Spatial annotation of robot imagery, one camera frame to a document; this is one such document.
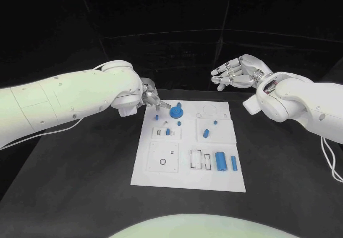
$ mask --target small blue piece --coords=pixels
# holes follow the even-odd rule
[[[203,137],[208,138],[208,136],[209,136],[209,130],[206,129],[203,132]]]
[[[176,119],[183,116],[183,110],[182,110],[180,107],[173,107],[173,108],[170,109],[170,116],[172,116],[173,118],[176,118]]]
[[[216,152],[216,169],[218,171],[225,171],[228,169],[224,152]]]
[[[231,160],[232,160],[232,169],[237,171],[238,170],[238,163],[237,163],[237,156],[235,155],[231,157]]]

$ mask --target table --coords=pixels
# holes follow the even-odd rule
[[[108,108],[42,137],[0,203],[0,237],[104,238],[185,213],[247,219],[301,237],[343,237],[343,185],[319,136],[296,121],[250,115],[248,93],[159,93],[163,99],[229,102],[247,193],[131,186],[144,108],[126,118]],[[340,166],[343,152],[330,145]]]

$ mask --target robotic hand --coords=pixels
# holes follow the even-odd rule
[[[154,82],[140,78],[129,62],[111,61],[97,68],[0,89],[0,148],[110,105],[123,117],[143,105],[172,108],[159,98]]]
[[[231,60],[211,75],[218,91],[228,85],[257,88],[257,94],[244,102],[251,114],[263,111],[277,122],[293,119],[312,133],[343,144],[342,85],[314,83],[294,73],[273,73],[251,55]]]

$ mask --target white board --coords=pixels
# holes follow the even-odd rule
[[[147,107],[131,185],[245,192],[228,102],[165,101],[173,107],[182,103],[183,116],[175,119],[169,109],[160,108],[157,112],[154,107]],[[225,171],[216,169],[216,152],[225,153]],[[237,171],[232,156],[237,157]]]

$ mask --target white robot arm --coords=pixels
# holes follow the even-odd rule
[[[228,85],[257,88],[257,94],[244,102],[251,114],[263,111],[277,122],[293,119],[312,133],[343,144],[342,85],[314,83],[293,73],[273,73],[251,55],[225,63],[211,74],[218,91]]]
[[[156,105],[157,110],[172,107],[159,99],[154,82],[140,78],[129,62],[111,61],[101,66],[101,71],[67,73],[0,89],[0,148],[110,105],[123,117],[136,114],[141,105]]]

